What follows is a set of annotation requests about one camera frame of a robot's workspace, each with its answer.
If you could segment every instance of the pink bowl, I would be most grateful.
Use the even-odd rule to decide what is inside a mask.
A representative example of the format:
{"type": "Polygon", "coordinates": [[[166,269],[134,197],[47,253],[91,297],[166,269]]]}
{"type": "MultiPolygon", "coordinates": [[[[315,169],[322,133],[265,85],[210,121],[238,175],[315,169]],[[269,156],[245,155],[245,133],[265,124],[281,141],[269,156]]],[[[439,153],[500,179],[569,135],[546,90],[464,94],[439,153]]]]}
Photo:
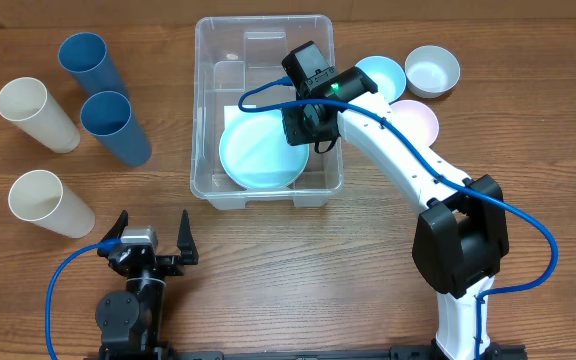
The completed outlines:
{"type": "Polygon", "coordinates": [[[439,121],[425,104],[415,100],[401,100],[390,104],[393,125],[413,144],[432,145],[439,136],[439,121]]]}

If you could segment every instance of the white cup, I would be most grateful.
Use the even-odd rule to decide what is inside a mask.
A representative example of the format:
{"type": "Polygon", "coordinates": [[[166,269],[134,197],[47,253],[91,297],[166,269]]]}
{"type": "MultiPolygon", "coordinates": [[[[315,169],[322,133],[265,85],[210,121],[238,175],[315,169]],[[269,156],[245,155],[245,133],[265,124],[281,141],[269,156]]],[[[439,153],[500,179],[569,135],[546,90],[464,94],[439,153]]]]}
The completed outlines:
{"type": "Polygon", "coordinates": [[[56,153],[79,145],[79,130],[35,78],[15,79],[1,89],[0,115],[56,153]]]}
{"type": "Polygon", "coordinates": [[[8,207],[23,221],[71,238],[85,236],[95,226],[88,205],[47,170],[21,175],[10,188],[8,207]]]}
{"type": "Polygon", "coordinates": [[[436,98],[452,89],[461,73],[457,58],[450,51],[434,45],[413,50],[404,67],[408,89],[426,99],[436,98]]]}

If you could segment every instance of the clear plastic container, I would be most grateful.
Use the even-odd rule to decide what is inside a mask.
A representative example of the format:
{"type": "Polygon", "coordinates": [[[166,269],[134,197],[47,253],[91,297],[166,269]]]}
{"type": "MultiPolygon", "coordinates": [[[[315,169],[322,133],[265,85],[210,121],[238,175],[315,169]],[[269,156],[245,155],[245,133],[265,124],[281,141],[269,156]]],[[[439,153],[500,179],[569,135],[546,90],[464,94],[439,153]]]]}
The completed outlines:
{"type": "MultiPolygon", "coordinates": [[[[320,155],[310,146],[306,169],[279,189],[244,189],[224,171],[219,141],[224,107],[241,95],[285,76],[281,60],[312,40],[334,65],[332,23],[323,15],[210,17],[195,28],[195,99],[190,189],[219,210],[243,209],[248,201],[292,200],[296,207],[320,207],[341,191],[341,146],[320,155]]],[[[247,104],[271,105],[295,99],[293,88],[275,86],[247,104]]]]}

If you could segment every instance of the wooden tabletop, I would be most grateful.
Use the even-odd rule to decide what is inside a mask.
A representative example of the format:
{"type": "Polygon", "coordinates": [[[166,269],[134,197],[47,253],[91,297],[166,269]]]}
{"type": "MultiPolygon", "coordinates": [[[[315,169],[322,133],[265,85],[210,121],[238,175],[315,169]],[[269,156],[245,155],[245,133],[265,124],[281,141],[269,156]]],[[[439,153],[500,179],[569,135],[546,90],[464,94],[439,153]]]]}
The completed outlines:
{"type": "MultiPolygon", "coordinates": [[[[335,23],[340,69],[382,54],[403,63],[423,44],[450,49],[462,76],[428,104],[440,119],[434,150],[473,177],[492,175],[506,200],[559,241],[552,279],[490,301],[495,342],[526,344],[531,358],[576,359],[576,20],[335,23]]],[[[0,30],[0,88],[32,76],[78,121],[84,92],[57,63],[59,44],[84,29],[0,30]]],[[[343,193],[321,209],[250,203],[220,212],[189,189],[194,27],[85,29],[101,34],[153,145],[150,161],[121,165],[83,132],[57,155],[0,118],[0,359],[45,359],[44,300],[68,254],[92,244],[122,209],[175,250],[183,209],[200,253],[168,281],[163,334],[180,351],[227,353],[379,349],[428,344],[434,291],[411,259],[411,208],[356,149],[343,145],[343,193]],[[70,240],[17,220],[6,197],[26,171],[48,169],[94,209],[97,224],[70,240]]],[[[495,286],[527,282],[548,263],[546,241],[508,215],[510,254],[495,286]]],[[[61,276],[53,300],[60,359],[94,355],[95,306],[124,280],[89,254],[61,276]]]]}

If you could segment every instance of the light blue plate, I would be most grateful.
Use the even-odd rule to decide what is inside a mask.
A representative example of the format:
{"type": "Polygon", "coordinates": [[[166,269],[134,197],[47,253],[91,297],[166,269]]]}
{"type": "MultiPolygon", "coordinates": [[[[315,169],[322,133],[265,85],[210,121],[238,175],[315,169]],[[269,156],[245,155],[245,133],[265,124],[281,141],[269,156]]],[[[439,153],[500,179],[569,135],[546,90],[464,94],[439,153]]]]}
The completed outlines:
{"type": "Polygon", "coordinates": [[[247,189],[276,189],[295,182],[306,168],[310,149],[288,144],[281,111],[236,112],[219,142],[226,174],[247,189]]]}
{"type": "Polygon", "coordinates": [[[385,56],[369,56],[357,63],[358,68],[377,83],[379,93],[388,103],[399,99],[406,90],[406,73],[391,58],[385,56]]]}

